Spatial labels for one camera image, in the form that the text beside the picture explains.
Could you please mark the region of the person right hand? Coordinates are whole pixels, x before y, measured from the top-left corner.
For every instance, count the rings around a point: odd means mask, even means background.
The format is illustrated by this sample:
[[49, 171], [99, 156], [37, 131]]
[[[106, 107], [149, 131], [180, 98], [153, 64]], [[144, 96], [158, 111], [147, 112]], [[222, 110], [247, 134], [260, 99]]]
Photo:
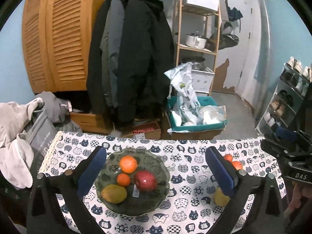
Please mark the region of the person right hand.
[[311, 185], [303, 185], [301, 183], [295, 183], [292, 193], [292, 199], [287, 209], [284, 212], [284, 217], [287, 218], [291, 213], [301, 206], [301, 198], [306, 197], [311, 199]]

